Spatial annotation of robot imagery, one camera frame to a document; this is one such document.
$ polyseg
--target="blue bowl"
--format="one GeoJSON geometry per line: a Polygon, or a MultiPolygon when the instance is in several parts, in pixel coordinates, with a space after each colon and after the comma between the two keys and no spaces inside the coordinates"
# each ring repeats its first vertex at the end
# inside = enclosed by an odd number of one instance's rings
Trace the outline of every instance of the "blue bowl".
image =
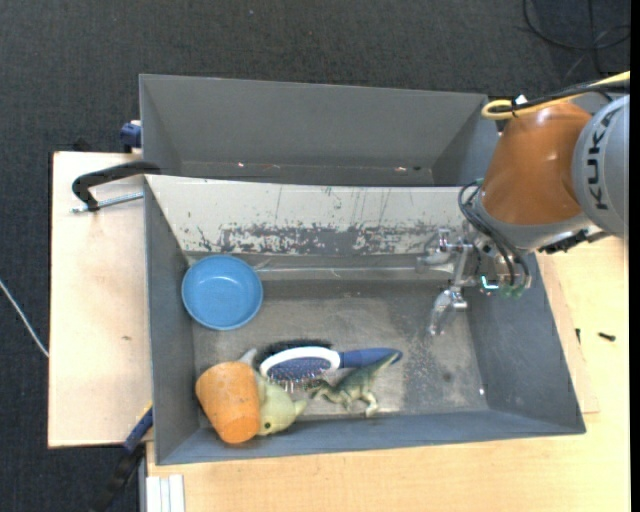
{"type": "Polygon", "coordinates": [[[262,283],[255,270],[233,256],[207,256],[184,275],[182,301],[199,324],[226,331],[249,322],[262,305],[262,283]]]}

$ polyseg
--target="bin floor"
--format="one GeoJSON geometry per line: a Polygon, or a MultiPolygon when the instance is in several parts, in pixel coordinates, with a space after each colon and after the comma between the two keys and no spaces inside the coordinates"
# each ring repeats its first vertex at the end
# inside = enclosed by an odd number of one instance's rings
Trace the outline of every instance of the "bin floor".
{"type": "MultiPolygon", "coordinates": [[[[239,359],[251,348],[283,340],[322,339],[338,351],[390,347],[403,352],[383,370],[373,392],[379,414],[424,414],[487,409],[467,315],[440,336],[426,332],[431,304],[439,289],[429,284],[370,281],[267,281],[264,303],[247,325],[211,331],[193,323],[195,372],[239,359]]],[[[350,369],[325,378],[335,384],[350,369]]],[[[308,395],[297,386],[294,398],[308,395]]],[[[298,421],[362,415],[366,404],[351,412],[323,398],[309,400],[298,421]]],[[[201,415],[203,426],[208,420],[201,415]]]]}

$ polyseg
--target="gray metal bin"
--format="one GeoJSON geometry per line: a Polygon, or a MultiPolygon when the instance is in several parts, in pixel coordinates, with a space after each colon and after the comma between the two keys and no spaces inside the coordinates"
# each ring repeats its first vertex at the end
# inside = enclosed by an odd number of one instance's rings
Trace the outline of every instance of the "gray metal bin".
{"type": "Polygon", "coordinates": [[[418,274],[415,257],[441,223],[463,229],[454,185],[484,174],[497,138],[479,119],[485,100],[141,77],[144,158],[171,175],[145,180],[158,464],[584,432],[534,258],[521,298],[469,289],[467,312],[445,334],[426,329],[450,274],[418,274]],[[314,208],[296,206],[311,199],[314,208]],[[256,243],[312,229],[304,250],[256,243]],[[182,304],[187,268],[217,253],[253,265],[264,286],[260,312],[234,331],[199,326],[182,304]],[[376,384],[381,412],[365,419],[313,403],[285,432],[224,444],[200,410],[196,378],[248,348],[301,337],[401,349],[376,384]]]}

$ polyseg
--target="cable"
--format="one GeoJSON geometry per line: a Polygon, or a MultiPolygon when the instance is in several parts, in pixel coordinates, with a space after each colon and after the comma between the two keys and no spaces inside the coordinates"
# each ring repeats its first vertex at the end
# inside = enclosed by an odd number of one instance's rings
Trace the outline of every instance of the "cable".
{"type": "Polygon", "coordinates": [[[626,71],[617,75],[605,78],[603,80],[596,80],[592,82],[584,82],[573,85],[551,93],[547,96],[542,96],[534,100],[528,100],[522,104],[517,104],[513,100],[499,99],[487,103],[483,108],[481,115],[486,119],[493,120],[505,120],[512,117],[517,117],[519,114],[528,114],[531,112],[537,112],[543,108],[547,108],[551,105],[558,103],[565,103],[577,96],[581,96],[587,93],[599,93],[609,98],[609,92],[616,93],[629,93],[631,87],[631,72],[626,71]]]}
{"type": "MultiPolygon", "coordinates": [[[[541,39],[543,39],[549,44],[553,44],[560,48],[566,48],[567,50],[579,50],[579,51],[585,51],[585,52],[605,50],[607,48],[611,48],[612,46],[616,46],[631,37],[631,25],[626,25],[626,24],[616,25],[614,27],[611,27],[608,30],[605,30],[604,32],[601,32],[600,35],[598,35],[598,37],[594,38],[593,44],[591,46],[575,46],[575,45],[564,43],[557,39],[553,39],[548,35],[544,34],[538,28],[536,28],[533,25],[533,22],[531,21],[531,17],[529,16],[529,10],[527,9],[527,0],[522,1],[522,13],[524,15],[525,21],[527,22],[527,26],[535,35],[537,35],[538,37],[540,37],[541,39]],[[614,32],[616,30],[621,30],[621,29],[628,29],[629,33],[625,34],[623,37],[616,39],[615,41],[612,41],[610,43],[602,44],[602,45],[596,44],[599,40],[603,39],[604,37],[609,35],[611,32],[614,32]]],[[[594,16],[593,16],[593,2],[591,0],[589,0],[589,26],[591,28],[591,34],[593,35],[594,16]]]]}
{"type": "Polygon", "coordinates": [[[512,287],[513,291],[518,293],[521,289],[526,288],[531,282],[531,273],[529,270],[529,265],[526,260],[520,254],[520,251],[513,246],[508,240],[506,240],[500,233],[494,231],[484,220],[482,220],[475,212],[471,209],[472,201],[480,191],[480,187],[483,180],[476,180],[467,185],[464,185],[460,192],[458,193],[458,206],[462,211],[462,214],[465,218],[475,227],[478,231],[488,236],[493,240],[493,243],[496,246],[496,249],[500,253],[500,255],[504,258],[505,264],[509,270],[509,286],[512,287]],[[471,193],[471,195],[467,198],[466,201],[463,201],[463,196],[465,192],[476,186],[476,189],[471,193]],[[520,283],[520,285],[516,286],[515,284],[515,269],[513,267],[513,263],[511,261],[515,261],[522,268],[522,272],[524,274],[524,281],[520,283]]]}
{"type": "Polygon", "coordinates": [[[2,279],[0,279],[0,288],[2,288],[2,291],[5,293],[5,295],[7,296],[7,298],[9,299],[9,302],[11,302],[11,305],[15,308],[15,310],[18,312],[18,315],[20,315],[20,318],[22,319],[22,321],[24,322],[24,325],[27,327],[27,330],[29,331],[29,334],[31,334],[31,337],[33,338],[33,340],[36,342],[36,345],[38,345],[38,348],[40,349],[40,351],[47,357],[49,357],[49,351],[45,348],[45,346],[42,344],[42,342],[40,341],[40,338],[38,338],[38,335],[36,334],[36,332],[33,330],[33,327],[31,327],[31,324],[29,323],[29,320],[27,319],[27,316],[24,314],[24,312],[22,311],[22,309],[20,308],[19,304],[16,302],[16,300],[13,298],[13,295],[11,295],[11,292],[9,291],[9,289],[5,286],[5,284],[2,282],[2,279]]]}

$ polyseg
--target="orange toy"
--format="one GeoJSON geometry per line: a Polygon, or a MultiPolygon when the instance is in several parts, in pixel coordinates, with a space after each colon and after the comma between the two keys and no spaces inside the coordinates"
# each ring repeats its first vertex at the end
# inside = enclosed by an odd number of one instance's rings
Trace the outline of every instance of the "orange toy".
{"type": "Polygon", "coordinates": [[[229,361],[212,366],[196,382],[196,396],[220,438],[242,443],[260,428],[260,402],[253,369],[229,361]]]}

